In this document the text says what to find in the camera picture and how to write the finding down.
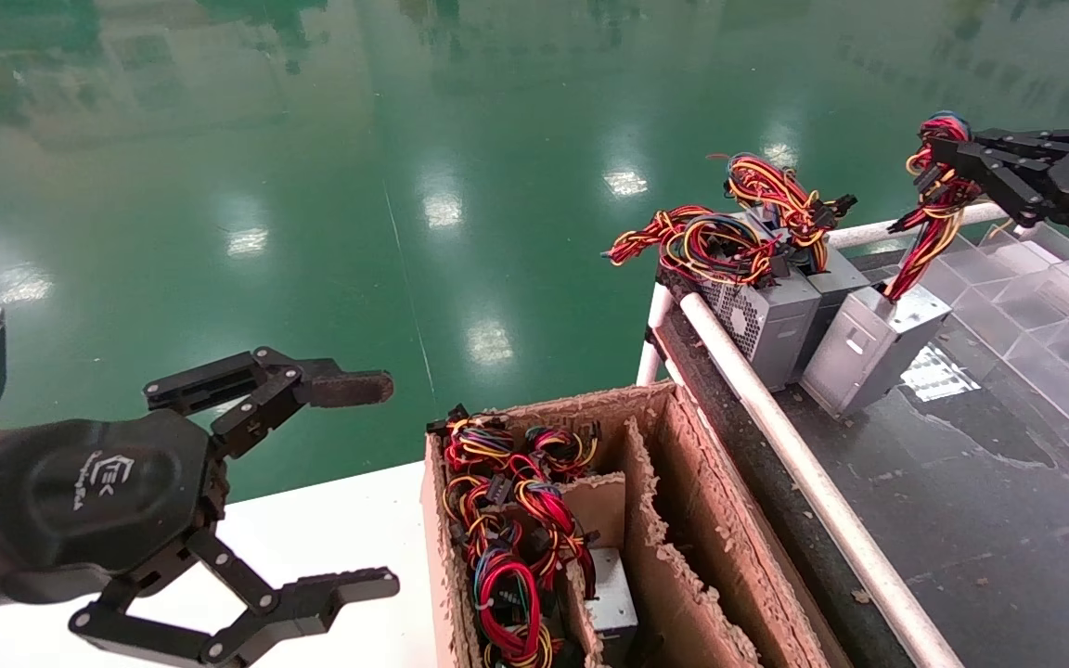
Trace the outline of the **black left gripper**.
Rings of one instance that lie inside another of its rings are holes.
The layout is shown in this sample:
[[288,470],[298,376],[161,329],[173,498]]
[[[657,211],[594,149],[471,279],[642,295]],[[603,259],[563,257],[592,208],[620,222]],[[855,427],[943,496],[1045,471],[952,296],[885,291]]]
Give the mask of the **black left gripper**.
[[[213,530],[201,530],[224,516],[213,449],[239,459],[303,407],[381,405],[393,391],[383,369],[344,371],[331,358],[260,347],[150,380],[148,409],[173,411],[0,430],[0,563],[114,575],[165,548],[187,555],[241,600],[230,625],[210,635],[131,616],[143,588],[127,574],[71,616],[71,633],[110,654],[171,667],[251,667],[276,644],[324,635],[344,606],[398,595],[400,581],[390,568],[365,568],[273,588]],[[183,417],[220,405],[229,409],[213,420],[212,437]]]

